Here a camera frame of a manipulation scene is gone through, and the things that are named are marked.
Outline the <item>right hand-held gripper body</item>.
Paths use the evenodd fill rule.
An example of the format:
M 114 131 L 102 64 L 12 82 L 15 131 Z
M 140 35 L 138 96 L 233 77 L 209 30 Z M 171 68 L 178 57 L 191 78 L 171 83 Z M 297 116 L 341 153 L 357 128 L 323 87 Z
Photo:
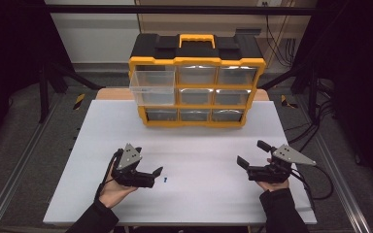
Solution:
M 288 145 L 281 145 L 271 153 L 271 161 L 263 166 L 249 166 L 250 181 L 282 183 L 288 179 L 293 164 L 315 166 L 316 162 Z

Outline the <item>black curtain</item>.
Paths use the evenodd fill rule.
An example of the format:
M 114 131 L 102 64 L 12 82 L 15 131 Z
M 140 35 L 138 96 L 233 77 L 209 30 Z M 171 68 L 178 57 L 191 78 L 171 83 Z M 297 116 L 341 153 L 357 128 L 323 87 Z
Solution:
M 318 76 L 334 83 L 333 102 L 354 151 L 373 170 L 373 0 L 317 0 L 331 13 L 311 17 L 296 60 L 306 58 L 326 27 Z
M 9 97 L 37 83 L 41 69 L 52 86 L 66 85 L 53 63 L 74 69 L 45 0 L 0 0 L 0 126 Z

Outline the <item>black horizontal bar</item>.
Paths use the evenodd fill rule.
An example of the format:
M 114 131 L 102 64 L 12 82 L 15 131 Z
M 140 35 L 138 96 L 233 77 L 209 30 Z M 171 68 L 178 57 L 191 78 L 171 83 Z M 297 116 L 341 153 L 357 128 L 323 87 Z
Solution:
M 270 15 L 312 16 L 314 8 L 229 7 L 229 6 L 129 6 L 129 5 L 47 5 L 51 13 L 65 14 L 191 14 L 191 15 Z

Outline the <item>yellow black drawer organizer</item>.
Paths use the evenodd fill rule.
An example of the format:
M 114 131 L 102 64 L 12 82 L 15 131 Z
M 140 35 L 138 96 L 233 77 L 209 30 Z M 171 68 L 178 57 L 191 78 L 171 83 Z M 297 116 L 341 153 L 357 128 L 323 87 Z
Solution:
M 256 66 L 259 76 L 264 72 L 266 62 L 255 37 L 236 34 L 232 37 L 215 35 L 181 34 L 161 36 L 140 34 L 130 58 L 129 79 L 135 71 L 173 71 L 180 66 Z M 138 106 L 140 119 L 144 114 Z

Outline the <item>grid of clear drawers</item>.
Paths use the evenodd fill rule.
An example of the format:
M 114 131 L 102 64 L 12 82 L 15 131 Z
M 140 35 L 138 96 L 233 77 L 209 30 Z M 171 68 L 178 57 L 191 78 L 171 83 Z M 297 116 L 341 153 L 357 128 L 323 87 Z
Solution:
M 180 66 L 170 103 L 143 107 L 144 122 L 153 126 L 242 126 L 258 78 L 256 66 Z

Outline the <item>yellow clamp right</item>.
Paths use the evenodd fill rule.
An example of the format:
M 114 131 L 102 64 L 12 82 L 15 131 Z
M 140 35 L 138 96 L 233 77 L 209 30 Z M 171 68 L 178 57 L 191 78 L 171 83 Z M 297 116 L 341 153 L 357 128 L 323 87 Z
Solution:
M 282 106 L 283 107 L 289 107 L 289 108 L 293 108 L 293 109 L 297 109 L 298 108 L 298 105 L 297 104 L 291 104 L 287 97 L 285 95 L 281 95 L 281 103 L 282 103 Z

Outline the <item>person's right hand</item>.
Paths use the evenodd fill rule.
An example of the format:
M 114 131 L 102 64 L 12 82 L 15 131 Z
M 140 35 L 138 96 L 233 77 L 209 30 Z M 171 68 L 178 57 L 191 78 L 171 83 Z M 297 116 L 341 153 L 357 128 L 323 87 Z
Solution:
M 289 188 L 289 181 L 285 180 L 282 183 L 267 183 L 267 182 L 257 182 L 257 184 L 264 190 L 264 191 L 276 191 L 280 189 Z

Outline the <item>yellow clamp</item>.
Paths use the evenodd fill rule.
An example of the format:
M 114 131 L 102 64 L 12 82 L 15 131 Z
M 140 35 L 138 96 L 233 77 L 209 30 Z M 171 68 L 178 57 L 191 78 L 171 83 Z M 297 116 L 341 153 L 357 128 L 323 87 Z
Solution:
M 76 102 L 74 104 L 73 110 L 78 110 L 80 108 L 84 98 L 85 98 L 85 94 L 79 94 L 79 96 L 77 97 Z
M 285 95 L 281 95 L 281 103 L 282 103 L 282 106 L 283 107 L 289 107 L 289 108 L 293 108 L 293 109 L 297 109 L 298 108 L 298 105 L 297 104 L 291 104 L 287 97 Z

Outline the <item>white wall socket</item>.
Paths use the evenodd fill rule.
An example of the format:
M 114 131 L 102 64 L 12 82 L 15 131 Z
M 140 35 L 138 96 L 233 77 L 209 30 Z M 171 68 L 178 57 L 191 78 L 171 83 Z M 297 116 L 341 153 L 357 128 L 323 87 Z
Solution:
M 258 7 L 280 7 L 283 0 L 258 0 Z

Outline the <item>black metal stand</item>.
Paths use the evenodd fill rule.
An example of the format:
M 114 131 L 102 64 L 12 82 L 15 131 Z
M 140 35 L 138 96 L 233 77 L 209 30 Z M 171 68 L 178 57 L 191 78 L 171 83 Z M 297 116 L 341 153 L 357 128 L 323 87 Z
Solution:
M 308 117 L 311 121 L 316 122 L 316 101 L 318 93 L 318 77 L 315 70 L 315 65 L 313 62 L 302 62 L 288 71 L 280 75 L 279 77 L 269 81 L 265 84 L 262 84 L 259 88 L 268 90 L 273 86 L 286 81 L 287 79 L 295 77 L 294 82 L 291 85 L 291 92 L 294 94 L 300 94 L 305 90 L 306 87 L 309 87 L 308 94 Z
M 74 81 L 83 84 L 92 90 L 100 90 L 101 85 L 93 83 L 86 78 L 78 75 L 75 71 L 68 69 L 57 63 L 44 63 L 39 70 L 39 89 L 40 89 L 40 104 L 41 116 L 40 123 L 43 123 L 50 114 L 50 101 L 48 84 L 52 86 L 56 93 L 64 93 L 68 89 L 68 85 L 64 81 L 64 77 L 72 78 Z

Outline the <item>yellow clamp left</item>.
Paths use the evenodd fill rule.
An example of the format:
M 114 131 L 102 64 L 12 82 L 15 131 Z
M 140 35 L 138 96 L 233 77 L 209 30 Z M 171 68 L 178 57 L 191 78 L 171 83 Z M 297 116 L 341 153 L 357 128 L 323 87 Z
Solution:
M 76 102 L 74 104 L 73 110 L 78 110 L 80 108 L 84 98 L 85 98 L 85 94 L 79 94 L 79 96 L 77 97 Z

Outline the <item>person's left hand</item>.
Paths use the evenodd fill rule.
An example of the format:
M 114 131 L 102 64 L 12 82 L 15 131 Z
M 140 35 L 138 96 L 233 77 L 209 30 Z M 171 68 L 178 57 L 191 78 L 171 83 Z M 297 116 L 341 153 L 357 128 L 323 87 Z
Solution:
M 108 173 L 106 182 L 100 192 L 99 201 L 109 209 L 119 204 L 127 195 L 137 190 L 134 186 L 124 186 L 118 184 Z

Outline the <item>light wooden cabinet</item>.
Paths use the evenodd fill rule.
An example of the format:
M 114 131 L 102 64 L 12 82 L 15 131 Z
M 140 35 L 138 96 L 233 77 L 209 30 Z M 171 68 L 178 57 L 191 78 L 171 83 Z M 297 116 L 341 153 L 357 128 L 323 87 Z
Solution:
M 175 6 L 257 7 L 258 0 L 135 0 L 135 4 Z M 280 7 L 315 8 L 318 0 L 283 0 Z M 237 29 L 260 29 L 259 38 L 269 31 L 277 40 L 301 38 L 309 16 L 249 16 L 249 15 L 151 15 L 139 14 L 143 33 L 160 35 L 215 34 L 232 36 Z

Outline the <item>clear plastic drawer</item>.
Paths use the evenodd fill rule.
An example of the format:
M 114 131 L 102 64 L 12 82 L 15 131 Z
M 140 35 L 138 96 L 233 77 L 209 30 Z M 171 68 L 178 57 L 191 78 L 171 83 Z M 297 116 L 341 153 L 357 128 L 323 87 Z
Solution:
M 173 71 L 135 71 L 129 89 L 138 106 L 171 106 L 175 104 Z

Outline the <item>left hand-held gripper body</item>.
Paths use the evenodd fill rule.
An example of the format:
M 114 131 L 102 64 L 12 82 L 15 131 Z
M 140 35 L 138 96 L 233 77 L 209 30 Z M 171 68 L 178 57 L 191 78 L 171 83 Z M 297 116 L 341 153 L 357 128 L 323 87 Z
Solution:
M 141 154 L 127 143 L 114 154 L 112 178 L 120 185 L 152 188 L 155 179 L 153 173 L 137 171 L 141 159 Z

